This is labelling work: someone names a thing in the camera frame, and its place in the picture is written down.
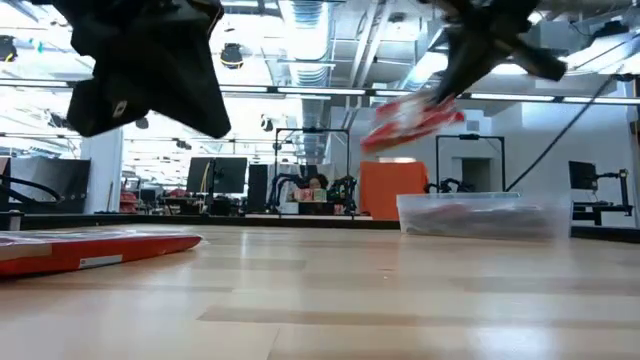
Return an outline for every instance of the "ventilation duct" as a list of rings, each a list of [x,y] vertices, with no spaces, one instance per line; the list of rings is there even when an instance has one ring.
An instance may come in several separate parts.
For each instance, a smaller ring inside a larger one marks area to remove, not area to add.
[[[292,63],[292,86],[327,87],[329,68],[313,61],[326,61],[329,57],[331,35],[331,6],[324,1],[289,0],[280,1],[280,11],[289,33],[289,56],[304,64]],[[323,121],[322,100],[302,100],[302,126],[327,127]],[[316,141],[304,141],[304,152],[315,153]]]

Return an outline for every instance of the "black stand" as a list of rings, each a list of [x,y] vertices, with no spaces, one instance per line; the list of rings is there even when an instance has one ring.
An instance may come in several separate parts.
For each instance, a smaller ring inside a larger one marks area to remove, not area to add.
[[[276,129],[276,138],[275,138],[275,142],[273,144],[273,150],[274,150],[274,179],[276,176],[278,176],[278,149],[282,146],[282,144],[279,142],[278,140],[278,134],[280,134],[281,131],[301,131],[303,134],[324,134],[324,133],[344,133],[347,135],[347,174],[345,177],[350,177],[349,174],[349,170],[351,168],[351,149],[349,148],[349,144],[351,143],[351,135],[349,133],[348,129],[319,129],[319,128],[315,128],[315,127],[310,127],[310,128],[277,128]],[[353,199],[353,191],[351,190],[350,187],[347,187],[347,199],[352,200]],[[355,219],[355,211],[352,211],[350,214],[345,214],[347,216],[351,217],[351,220]],[[282,218],[282,214],[280,212],[278,212],[278,217]]]
[[[504,161],[504,136],[482,136],[477,134],[460,134],[460,135],[436,135],[436,181],[438,184],[440,181],[440,139],[459,139],[459,140],[467,140],[467,141],[478,141],[480,139],[495,139],[500,141],[500,167],[501,167],[501,175],[502,175],[502,191],[507,191],[507,175],[505,171],[505,161]]]
[[[215,212],[213,211],[214,208],[214,203],[215,203],[215,189],[216,189],[216,180],[222,178],[222,176],[224,176],[223,172],[222,172],[222,168],[218,169],[217,168],[217,163],[216,163],[216,159],[211,159],[209,161],[209,175],[210,176],[210,180],[211,183],[209,184],[209,189],[207,191],[207,199],[208,201],[205,201],[205,203],[207,204],[207,214],[210,216],[215,215]]]
[[[595,181],[599,179],[619,179],[620,180],[620,195],[622,197],[622,204],[615,205],[606,201],[598,202],[574,202],[572,219],[578,221],[593,221],[595,226],[602,226],[602,213],[603,212],[618,212],[624,213],[624,216],[633,215],[633,205],[629,205],[629,188],[627,185],[627,176],[629,172],[627,169],[621,169],[617,173],[605,173],[596,175]]]

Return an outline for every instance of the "clear plastic container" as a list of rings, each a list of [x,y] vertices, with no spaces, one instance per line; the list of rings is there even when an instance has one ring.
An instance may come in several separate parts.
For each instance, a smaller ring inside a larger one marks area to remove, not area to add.
[[[518,193],[398,195],[400,229],[414,235],[568,239],[571,199]]]

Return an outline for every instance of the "computer monitor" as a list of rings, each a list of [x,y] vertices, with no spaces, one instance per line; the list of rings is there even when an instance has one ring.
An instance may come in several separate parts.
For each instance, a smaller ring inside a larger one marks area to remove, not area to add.
[[[217,194],[243,194],[247,175],[247,158],[191,158],[187,191],[208,192],[211,188],[211,171],[215,161],[214,192]]]
[[[598,190],[596,165],[579,161],[569,161],[569,181],[577,190]]]
[[[140,189],[140,200],[144,203],[154,203],[156,201],[156,189]]]

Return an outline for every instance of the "white pillar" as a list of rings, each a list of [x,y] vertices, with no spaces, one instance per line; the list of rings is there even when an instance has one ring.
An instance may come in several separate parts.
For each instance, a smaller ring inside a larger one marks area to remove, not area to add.
[[[85,214],[119,211],[123,139],[120,128],[85,138],[80,144],[80,158],[91,160]]]

